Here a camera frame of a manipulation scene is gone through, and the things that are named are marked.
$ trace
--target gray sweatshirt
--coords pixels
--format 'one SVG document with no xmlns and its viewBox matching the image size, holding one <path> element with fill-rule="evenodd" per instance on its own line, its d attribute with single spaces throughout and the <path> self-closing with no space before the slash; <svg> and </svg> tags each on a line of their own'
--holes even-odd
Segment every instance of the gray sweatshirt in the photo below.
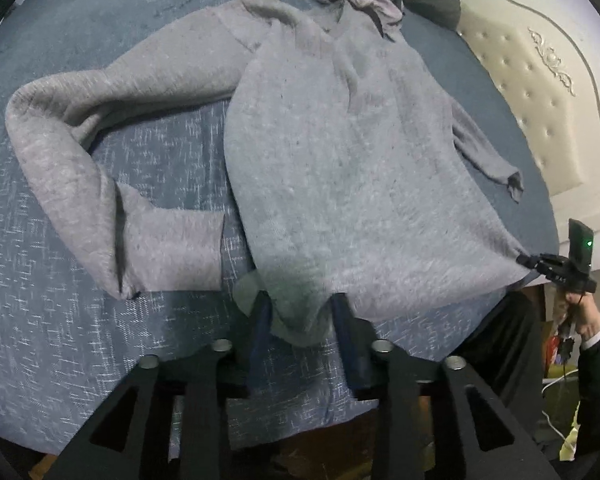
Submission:
<svg viewBox="0 0 600 480">
<path fill-rule="evenodd" d="M 526 275 L 515 263 L 523 248 L 458 152 L 514 199 L 520 174 L 416 51 L 345 1 L 302 12 L 234 0 L 167 25 L 103 70 L 33 81 L 8 104 L 33 193 L 113 296 L 219 288 L 222 215 L 155 208 L 85 149 L 139 113 L 231 95 L 227 171 L 288 339 L 324 337 L 332 292 L 380 320 Z"/>
</svg>

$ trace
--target white stripe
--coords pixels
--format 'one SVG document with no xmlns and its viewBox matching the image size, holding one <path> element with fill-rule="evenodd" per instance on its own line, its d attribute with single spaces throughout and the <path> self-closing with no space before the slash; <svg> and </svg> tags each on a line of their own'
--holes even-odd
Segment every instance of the white stripe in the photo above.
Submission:
<svg viewBox="0 0 600 480">
<path fill-rule="evenodd" d="M 593 336 L 591 339 L 587 339 L 586 341 L 583 341 L 580 344 L 580 349 L 588 350 L 589 348 L 591 348 L 593 345 L 595 345 L 599 341 L 600 341 L 600 331 L 595 336 Z"/>
</svg>

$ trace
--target black sleeve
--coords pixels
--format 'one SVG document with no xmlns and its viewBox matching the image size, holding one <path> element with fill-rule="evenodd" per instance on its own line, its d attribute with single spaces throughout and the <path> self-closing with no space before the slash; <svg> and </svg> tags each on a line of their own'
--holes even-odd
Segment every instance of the black sleeve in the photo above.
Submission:
<svg viewBox="0 0 600 480">
<path fill-rule="evenodd" d="M 600 450 L 600 341 L 580 353 L 580 409 L 576 457 Z"/>
</svg>

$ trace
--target yellow object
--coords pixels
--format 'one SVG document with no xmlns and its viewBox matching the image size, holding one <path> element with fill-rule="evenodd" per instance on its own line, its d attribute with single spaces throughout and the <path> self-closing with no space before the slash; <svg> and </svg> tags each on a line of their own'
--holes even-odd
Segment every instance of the yellow object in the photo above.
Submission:
<svg viewBox="0 0 600 480">
<path fill-rule="evenodd" d="M 31 471 L 29 471 L 29 477 L 31 480 L 42 480 L 47 471 L 58 458 L 55 455 L 45 455 L 43 459 L 38 462 Z"/>
<path fill-rule="evenodd" d="M 578 430 L 580 429 L 580 425 L 578 424 L 578 409 L 580 408 L 580 403 L 576 408 L 576 412 L 573 415 L 573 423 L 571 424 L 571 432 L 567 435 L 566 442 L 562 444 L 562 449 L 560 450 L 560 461 L 561 462 L 571 462 L 575 459 L 576 455 L 576 444 L 578 443 Z"/>
<path fill-rule="evenodd" d="M 576 369 L 576 365 L 567 364 L 567 366 L 566 366 L 567 373 L 569 373 L 575 369 Z M 549 367 L 549 372 L 546 376 L 547 376 L 547 379 L 559 379 L 563 375 L 564 375 L 564 370 L 562 368 L 562 365 L 551 365 Z"/>
</svg>

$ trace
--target upholstered headboard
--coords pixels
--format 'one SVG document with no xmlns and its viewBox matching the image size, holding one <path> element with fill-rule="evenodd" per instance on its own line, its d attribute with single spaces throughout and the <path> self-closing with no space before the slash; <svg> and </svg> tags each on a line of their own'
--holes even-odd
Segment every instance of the upholstered headboard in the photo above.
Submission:
<svg viewBox="0 0 600 480">
<path fill-rule="evenodd" d="M 461 0 L 458 34 L 506 99 L 551 196 L 600 231 L 600 16 L 588 0 Z"/>
</svg>

